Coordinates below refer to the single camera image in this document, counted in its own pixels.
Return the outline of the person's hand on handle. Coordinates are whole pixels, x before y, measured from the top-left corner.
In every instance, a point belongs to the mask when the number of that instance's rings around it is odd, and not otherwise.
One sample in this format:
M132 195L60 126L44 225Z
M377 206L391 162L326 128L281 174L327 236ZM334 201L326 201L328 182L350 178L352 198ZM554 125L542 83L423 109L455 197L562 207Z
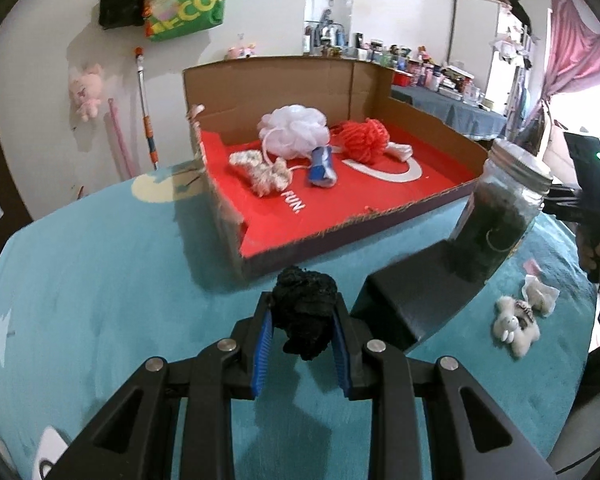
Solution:
M577 248L580 268L586 273L597 272L600 284L600 244L596 247L591 245L590 233L584 226L577 227Z

